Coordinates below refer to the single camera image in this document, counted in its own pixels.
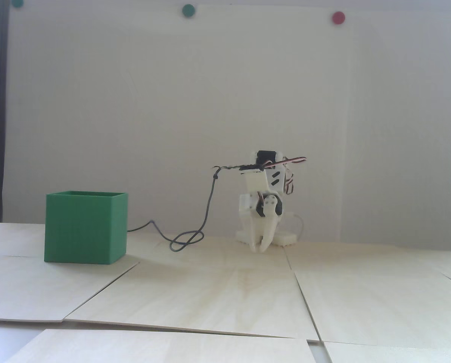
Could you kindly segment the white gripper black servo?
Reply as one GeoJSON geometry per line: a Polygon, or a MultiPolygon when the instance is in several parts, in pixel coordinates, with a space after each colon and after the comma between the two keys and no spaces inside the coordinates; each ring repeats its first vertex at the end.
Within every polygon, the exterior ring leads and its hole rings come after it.
{"type": "Polygon", "coordinates": [[[239,214],[244,218],[245,242],[252,252],[265,252],[272,244],[278,218],[284,215],[281,195],[277,192],[255,191],[239,197],[239,214]]]}

